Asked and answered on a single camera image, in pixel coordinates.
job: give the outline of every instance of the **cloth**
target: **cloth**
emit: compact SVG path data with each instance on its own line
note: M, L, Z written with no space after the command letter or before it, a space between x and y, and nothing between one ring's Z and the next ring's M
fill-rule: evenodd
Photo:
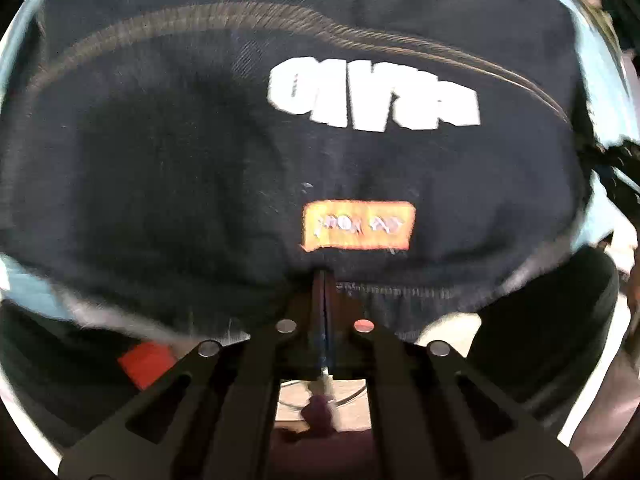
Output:
M14 66L14 60L24 39L28 24L34 14L40 9L43 0L27 0L20 8L14 19L12 27L0 41L0 95L4 96L9 75ZM604 145L617 144L622 139L631 138L638 140L637 127L630 126L629 117L633 116L630 110L629 98L625 94L624 80L620 79L616 67L616 60L607 51L607 45L593 23L585 17L580 3L577 0L559 0L572 12L574 25L578 31L576 49L579 54L581 70L584 74L587 92L590 99L591 116L596 124L596 136ZM620 212L606 198L604 188L593 176L593 197L588 207L587 215L579 236L574 241L574 247L579 248L583 244L594 244L607 235L613 225L610 222L612 214L618 216ZM127 330L133 331L139 336L148 336L150 329L156 332L159 340L166 340L159 331L149 326L145 320L126 319L123 313L112 311L113 315L108 319L120 318L121 322L106 321L104 314L95 312L91 302L83 305L82 314L76 314L68 303L60 300L53 293L48 282L20 266L15 260L3 255L8 271L8 283L4 286L4 294L22 306L30 308L48 317L55 319L77 319L82 326L109 326L114 330L122 330L125 324ZM103 305L102 312L108 307Z
M574 28L556 0L446 1L44 0L2 110L4 252L205 336L319 266L407 339L522 286L584 198ZM411 208L404 244L305 250L326 200ZM351 238L394 239L368 215Z

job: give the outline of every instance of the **navy fabric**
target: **navy fabric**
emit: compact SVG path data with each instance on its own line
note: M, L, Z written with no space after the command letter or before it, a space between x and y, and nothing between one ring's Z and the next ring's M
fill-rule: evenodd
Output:
M478 93L481 124L364 132L286 114L268 78L293 57L433 73ZM0 117L2 250L211 335L273 319L329 268L399 287L380 317L411 337L478 308L570 228L580 86L557 0L45 0ZM325 199L410 202L409 250L305 253L303 207Z

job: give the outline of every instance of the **light blue fabric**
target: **light blue fabric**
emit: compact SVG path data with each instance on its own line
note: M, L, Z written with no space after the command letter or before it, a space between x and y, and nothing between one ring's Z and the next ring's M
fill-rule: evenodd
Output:
M14 66L15 57L20 50L24 33L27 30L29 21L37 12L43 0L25 0L18 9L14 20L2 38L2 49L0 49L0 109L6 91L6 85Z
M3 38L4 46L0 50L0 107L24 33L42 1L25 0ZM633 101L628 94L626 82L620 76L620 61L612 57L606 40L584 17L576 0L559 1L567 6L574 17L577 29L576 51L585 78L591 120L598 140L604 146L620 144L624 139L640 141ZM622 215L607 198L595 174L592 184L593 197L582 229L575 239L575 248L601 240L613 229L616 217ZM2 260L11 286L11 290L5 292L6 297L44 316L71 319L44 280L28 274L17 262L6 256L2 256Z
M582 14L576 0L559 0L572 13L577 32L575 49L584 75L591 121L598 141L603 146L621 144L625 139L640 140L633 99L626 81L620 76L621 61L615 59L599 30ZM574 240L577 250L594 244L613 231L620 210L607 198L597 175L591 178L593 195L584 223Z
M25 0L0 43L0 110L15 57L20 50L29 21L42 1ZM9 290L2 291L4 298L15 301L24 308L43 316L62 320L72 319L71 314L52 293L46 280L28 273L18 262L4 254L0 255L0 258L6 267L10 286Z

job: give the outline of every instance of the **stitched seam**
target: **stitched seam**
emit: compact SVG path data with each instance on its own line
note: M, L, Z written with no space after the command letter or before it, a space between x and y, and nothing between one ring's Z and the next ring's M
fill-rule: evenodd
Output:
M337 25L329 18L310 9L305 9L304 7L283 6L281 4L260 4L257 2L242 2L239 4L205 4L163 9L150 14L144 14L142 16L124 20L101 31L95 32L87 38L84 38L84 40L81 40L69 47L61 55L60 60L54 62L47 69L42 70L33 77L28 85L28 89L30 91L42 89L46 85L55 81L59 76L78 67L86 60L100 56L103 52L116 50L121 46L128 46L137 41L143 41L177 32L212 30L216 28L226 28L230 25L235 27L246 26L248 28L289 30L299 34L313 35L322 41L333 43L343 48L416 56L436 60L453 66L459 66L461 68L467 68L469 70L475 70L476 72L493 76L525 89L545 105L549 106L562 120L568 123L568 118L562 110L562 107L560 107L555 100L549 97L546 92L526 78L511 73L498 65L484 61L485 64L493 66L501 70L503 73L517 76L519 80L527 82L530 86L518 83L508 77L501 76L494 72L489 72L482 68L467 64L463 61L449 59L448 57L436 56L435 54L428 54L426 52L397 46L381 46L340 38L334 32L328 32L327 29L337 29L339 34L346 33L347 30L348 34L351 34L352 36L357 36L359 34L364 36L367 34L373 36L384 36L384 34L377 33L375 31L357 31L355 29L349 29L343 25ZM412 40L414 42L422 41L404 38L402 36L398 36L398 38L407 41ZM440 47L445 50L449 49L444 46ZM459 52L454 49L449 50L455 53ZM479 60L479 58L475 58L470 55L465 54L465 56Z
M351 34L355 37L362 37L362 38L374 38L377 40L383 40L383 41L398 41L399 43L409 43L409 44L414 44L416 46L423 46L425 48L431 48L433 50L441 50L443 52L447 52L448 54L452 54L454 56L460 56L462 58L466 58L469 60L473 60L479 64L485 65L488 68L493 68L496 70L499 70L500 72L502 72L505 75L508 76L512 76L518 80L520 80L525 86L527 86L528 88L535 90L537 92L539 92L540 94L544 95L546 99L549 100L550 103L553 103L555 106L557 106L558 108L561 108L561 106L558 104L558 102L555 101L555 99L553 99L549 94L547 94L542 88L540 88L540 86L538 86L537 84L535 84L533 81L525 78L524 76L521 76L520 74L516 73L516 72L512 72L511 70L508 70L507 68L503 67L500 64L497 63L492 63L491 61L487 61L485 59L482 59L480 57L477 56L473 56L472 54L468 54L462 50L458 50L456 48L452 48L450 46L446 46L440 43L435 43L433 41L427 41L427 40L420 40L418 38L410 38L408 36L399 36L397 34L387 34L384 32L378 32L375 30L361 30L361 31L357 31L355 29L350 29L349 27L344 27L346 30L344 31L345 34Z
M454 288L425 288L420 286L371 285L369 283L338 282L338 290L359 292L361 294L380 294L382 296L409 296L411 298L439 298L450 300L458 293Z

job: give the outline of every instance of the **orange patch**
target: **orange patch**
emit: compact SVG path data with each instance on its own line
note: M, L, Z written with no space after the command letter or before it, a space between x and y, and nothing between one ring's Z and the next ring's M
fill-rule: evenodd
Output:
M305 205L303 244L307 251L409 248L415 207L408 202L322 200Z

